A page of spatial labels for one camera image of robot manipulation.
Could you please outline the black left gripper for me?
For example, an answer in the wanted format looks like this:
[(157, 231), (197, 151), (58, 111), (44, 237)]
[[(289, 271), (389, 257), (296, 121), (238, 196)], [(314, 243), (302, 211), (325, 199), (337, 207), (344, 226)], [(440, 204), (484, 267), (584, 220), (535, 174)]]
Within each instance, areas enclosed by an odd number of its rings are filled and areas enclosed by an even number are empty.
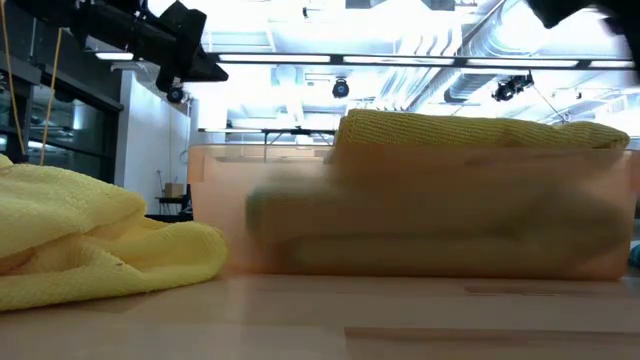
[(175, 0), (158, 18), (161, 42), (154, 63), (160, 67), (159, 90), (168, 93), (176, 78), (183, 82), (225, 82), (228, 73), (214, 56), (206, 53), (200, 40), (206, 15)]

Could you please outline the orange translucent plastic bin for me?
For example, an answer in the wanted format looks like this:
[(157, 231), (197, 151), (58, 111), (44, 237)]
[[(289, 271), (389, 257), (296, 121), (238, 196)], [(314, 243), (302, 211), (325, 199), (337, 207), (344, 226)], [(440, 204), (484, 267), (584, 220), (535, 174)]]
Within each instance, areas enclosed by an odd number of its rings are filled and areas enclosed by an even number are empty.
[[(264, 162), (258, 148), (249, 146), (196, 146), (189, 155), (189, 183), (195, 218), (219, 228), (231, 246), (231, 268), (236, 272), (303, 275), (393, 276), (287, 272), (270, 267), (248, 238), (245, 225), (247, 196), (269, 183), (321, 184), (364, 189), (410, 189), (444, 192), (475, 187), (519, 190), (550, 185), (572, 186), (604, 199), (617, 195), (632, 199), (633, 227), (640, 196), (640, 152), (603, 150), (569, 155), (521, 157), (476, 151), (410, 148), (396, 150), (368, 146), (335, 163), (324, 155), (289, 148), (295, 158), (269, 156)], [(616, 278), (479, 277), (616, 280)]]

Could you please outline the yellow microfiber towel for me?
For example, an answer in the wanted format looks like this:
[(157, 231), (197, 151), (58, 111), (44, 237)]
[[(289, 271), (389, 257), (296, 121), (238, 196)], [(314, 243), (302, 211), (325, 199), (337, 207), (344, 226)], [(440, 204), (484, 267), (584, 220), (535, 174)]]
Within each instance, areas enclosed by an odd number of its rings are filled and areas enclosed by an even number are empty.
[(135, 192), (0, 154), (0, 312), (196, 284), (228, 255), (220, 230), (152, 220)]
[(335, 163), (368, 146), (495, 152), (525, 158), (623, 151), (629, 143), (630, 136), (624, 131), (593, 122), (549, 125), (509, 118), (352, 109), (341, 118), (334, 145), (323, 162)]

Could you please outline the green microfiber towel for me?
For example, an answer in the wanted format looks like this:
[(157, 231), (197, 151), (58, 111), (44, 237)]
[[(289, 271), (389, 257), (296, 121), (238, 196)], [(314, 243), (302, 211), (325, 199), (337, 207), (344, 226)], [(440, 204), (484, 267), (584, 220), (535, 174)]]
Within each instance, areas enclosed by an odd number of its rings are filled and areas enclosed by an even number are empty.
[(287, 272), (616, 278), (633, 201), (564, 185), (444, 192), (269, 183), (246, 199), (248, 238)]

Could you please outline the long linear ceiling light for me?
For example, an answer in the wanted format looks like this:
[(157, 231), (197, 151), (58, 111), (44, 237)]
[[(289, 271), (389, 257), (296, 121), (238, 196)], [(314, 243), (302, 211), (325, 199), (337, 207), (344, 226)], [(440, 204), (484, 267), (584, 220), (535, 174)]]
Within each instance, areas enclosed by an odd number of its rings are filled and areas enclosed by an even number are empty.
[(291, 64), (334, 66), (438, 67), (519, 70), (633, 70), (632, 60), (560, 59), (542, 57), (461, 57), (405, 55), (344, 55), (295, 53), (209, 53), (224, 64)]

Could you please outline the black background workstation frame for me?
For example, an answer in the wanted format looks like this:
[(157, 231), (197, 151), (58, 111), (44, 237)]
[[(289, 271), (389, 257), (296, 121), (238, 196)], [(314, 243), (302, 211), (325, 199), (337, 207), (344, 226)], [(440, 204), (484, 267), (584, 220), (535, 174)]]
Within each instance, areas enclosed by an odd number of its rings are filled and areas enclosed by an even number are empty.
[(212, 135), (213, 143), (225, 146), (249, 146), (258, 148), (266, 162), (268, 157), (295, 158), (288, 155), (289, 148), (299, 151), (317, 152), (324, 155), (336, 139), (335, 129), (294, 128), (199, 128), (199, 133)]

